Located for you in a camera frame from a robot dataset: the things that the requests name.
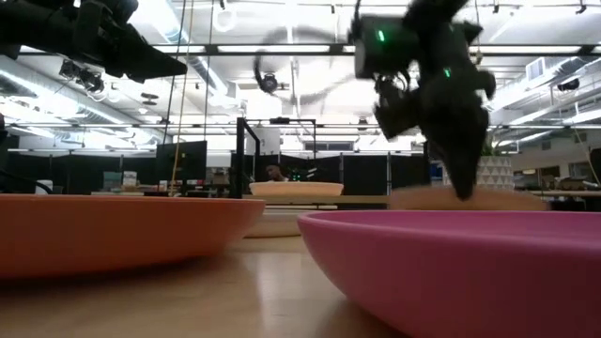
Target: green led light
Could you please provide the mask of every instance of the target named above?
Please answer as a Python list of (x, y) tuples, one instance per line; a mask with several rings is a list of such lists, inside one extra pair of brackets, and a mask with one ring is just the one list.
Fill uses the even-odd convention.
[(382, 32), (381, 30), (378, 30), (378, 39), (381, 42), (384, 42), (386, 40), (386, 38), (384, 37), (384, 32)]

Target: orange bowl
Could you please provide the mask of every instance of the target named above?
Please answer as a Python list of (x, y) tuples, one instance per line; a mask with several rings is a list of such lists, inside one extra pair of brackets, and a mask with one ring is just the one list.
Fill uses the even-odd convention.
[(256, 182), (250, 187), (255, 196), (340, 196), (345, 186), (326, 182)]
[(263, 213), (255, 200), (0, 194), (0, 279), (214, 255)]

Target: white plant pot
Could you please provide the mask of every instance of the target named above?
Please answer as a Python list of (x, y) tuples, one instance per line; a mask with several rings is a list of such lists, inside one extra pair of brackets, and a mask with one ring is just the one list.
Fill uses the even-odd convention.
[[(452, 185), (444, 167), (442, 168), (442, 184)], [(489, 189), (513, 190), (515, 184), (511, 158), (506, 156), (482, 157), (478, 165), (476, 184)]]

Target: person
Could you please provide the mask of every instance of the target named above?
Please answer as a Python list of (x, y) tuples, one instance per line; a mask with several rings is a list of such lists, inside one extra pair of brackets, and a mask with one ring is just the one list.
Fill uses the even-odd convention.
[(269, 182), (287, 182), (288, 177), (282, 175), (280, 164), (270, 164), (266, 168), (267, 175), (270, 177)]

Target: potted plant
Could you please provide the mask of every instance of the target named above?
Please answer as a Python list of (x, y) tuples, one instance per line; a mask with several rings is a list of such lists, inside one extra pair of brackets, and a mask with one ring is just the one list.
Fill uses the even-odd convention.
[[(498, 145), (499, 142), (494, 143), (489, 135), (482, 149), (476, 184), (489, 189), (513, 190), (515, 184), (511, 157), (502, 155), (497, 149)], [(451, 179), (444, 169), (442, 184), (451, 185)]]

